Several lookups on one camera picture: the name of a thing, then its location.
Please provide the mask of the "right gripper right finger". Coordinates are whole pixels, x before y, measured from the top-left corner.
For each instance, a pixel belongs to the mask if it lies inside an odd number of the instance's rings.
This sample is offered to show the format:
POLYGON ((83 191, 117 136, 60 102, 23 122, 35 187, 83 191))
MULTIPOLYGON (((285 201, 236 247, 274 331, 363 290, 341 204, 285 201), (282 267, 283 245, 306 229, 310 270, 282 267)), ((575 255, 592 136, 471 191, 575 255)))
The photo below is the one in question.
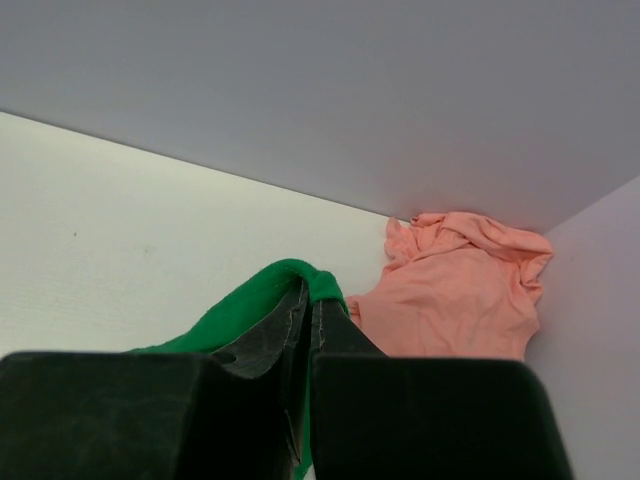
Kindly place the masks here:
POLYGON ((547 392, 518 361, 383 354, 340 303, 314 305, 320 479, 569 479, 547 392))

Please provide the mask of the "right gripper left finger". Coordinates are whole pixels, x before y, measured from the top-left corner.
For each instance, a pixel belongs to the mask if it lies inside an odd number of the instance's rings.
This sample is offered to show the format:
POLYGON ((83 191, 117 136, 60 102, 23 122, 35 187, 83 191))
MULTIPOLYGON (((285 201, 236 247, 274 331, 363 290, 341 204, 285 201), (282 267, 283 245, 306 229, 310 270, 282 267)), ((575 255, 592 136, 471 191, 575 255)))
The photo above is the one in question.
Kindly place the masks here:
POLYGON ((309 295, 210 354, 19 352, 1 362, 5 479, 290 479, 309 295))

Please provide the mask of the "green t-shirt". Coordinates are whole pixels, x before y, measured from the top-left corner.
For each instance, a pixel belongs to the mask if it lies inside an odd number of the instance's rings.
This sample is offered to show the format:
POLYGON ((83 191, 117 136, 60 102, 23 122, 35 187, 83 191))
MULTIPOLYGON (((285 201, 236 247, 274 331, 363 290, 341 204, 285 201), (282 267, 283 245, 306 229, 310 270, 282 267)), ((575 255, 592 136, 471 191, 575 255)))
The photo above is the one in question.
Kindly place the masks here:
POLYGON ((311 357, 348 352, 360 338, 335 277, 286 259, 241 284, 187 332, 142 348, 211 363, 196 394, 184 473, 304 478, 312 465, 311 357))

